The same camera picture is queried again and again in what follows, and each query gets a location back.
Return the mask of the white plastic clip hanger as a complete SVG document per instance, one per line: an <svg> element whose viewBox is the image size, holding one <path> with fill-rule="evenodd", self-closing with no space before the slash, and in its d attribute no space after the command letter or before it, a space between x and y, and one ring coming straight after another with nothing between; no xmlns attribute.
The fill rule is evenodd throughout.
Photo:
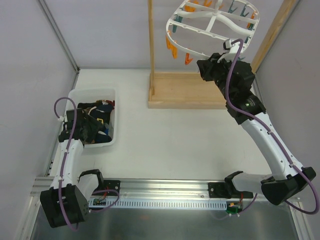
<svg viewBox="0 0 320 240"><path fill-rule="evenodd" d="M211 7L211 5L211 0L205 0L203 4L199 4L196 0L183 1L166 23L166 36L168 36L171 44L177 48L177 51L180 50L195 57L204 58L207 56L206 54L178 44L172 38L172 34L180 27L215 40L223 41L223 43L229 39L235 40L235 38L215 33L213 28L214 26L218 26L241 36L241 39L243 39L243 52L241 54L244 54L260 22L258 9L247 0L231 1L228 11L222 10L224 8L222 0L217 0L214 7ZM183 19L195 20L204 18L209 19L204 29L183 22Z"/></svg>

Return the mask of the navy santa sock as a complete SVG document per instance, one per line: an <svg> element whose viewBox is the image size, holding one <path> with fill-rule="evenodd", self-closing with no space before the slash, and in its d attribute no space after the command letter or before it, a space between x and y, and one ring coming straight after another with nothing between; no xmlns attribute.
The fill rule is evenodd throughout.
<svg viewBox="0 0 320 240"><path fill-rule="evenodd" d="M102 118L96 119L98 122L102 124L102 128L97 132L94 143L95 144L102 144L102 143L109 143L112 141L112 138L109 136L109 123Z"/></svg>

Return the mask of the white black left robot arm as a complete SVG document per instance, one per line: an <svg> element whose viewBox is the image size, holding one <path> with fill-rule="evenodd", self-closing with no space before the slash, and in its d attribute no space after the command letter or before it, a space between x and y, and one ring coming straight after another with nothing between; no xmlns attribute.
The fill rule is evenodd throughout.
<svg viewBox="0 0 320 240"><path fill-rule="evenodd" d="M58 172L48 190L40 193L40 202L52 228L78 225L89 217L89 199L105 190L100 170L82 171L79 160L85 142L92 140L98 122L80 108L66 111L63 130L58 136L60 159Z"/></svg>

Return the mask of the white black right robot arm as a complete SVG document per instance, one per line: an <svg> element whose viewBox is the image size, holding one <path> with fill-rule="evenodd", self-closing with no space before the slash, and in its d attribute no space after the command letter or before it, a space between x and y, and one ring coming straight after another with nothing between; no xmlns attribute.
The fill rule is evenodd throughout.
<svg viewBox="0 0 320 240"><path fill-rule="evenodd" d="M228 113L251 136L271 170L270 175L236 171L226 176L221 196L234 198L241 192L258 193L277 206L302 191L316 172L292 155L273 128L266 108L251 92L255 79L251 65L238 60L227 80L232 63L220 58L219 53L214 53L209 59L198 60L200 76L215 83L226 100Z"/></svg>

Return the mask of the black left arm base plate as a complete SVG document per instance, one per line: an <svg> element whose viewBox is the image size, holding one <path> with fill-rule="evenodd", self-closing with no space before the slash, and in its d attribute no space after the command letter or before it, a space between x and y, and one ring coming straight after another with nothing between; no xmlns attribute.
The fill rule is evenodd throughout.
<svg viewBox="0 0 320 240"><path fill-rule="evenodd" d="M112 179L105 179L104 186L102 190L108 190L107 192L103 192L103 196L117 196L117 193L120 193L121 189L121 181L120 180L112 180Z"/></svg>

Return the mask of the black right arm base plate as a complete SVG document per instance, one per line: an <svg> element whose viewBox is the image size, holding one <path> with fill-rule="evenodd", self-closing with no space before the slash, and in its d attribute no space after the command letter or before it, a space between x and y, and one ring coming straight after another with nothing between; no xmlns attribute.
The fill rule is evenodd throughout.
<svg viewBox="0 0 320 240"><path fill-rule="evenodd" d="M238 191L231 183L227 182L209 182L208 194L209 198L224 199L253 199L254 195L249 191Z"/></svg>

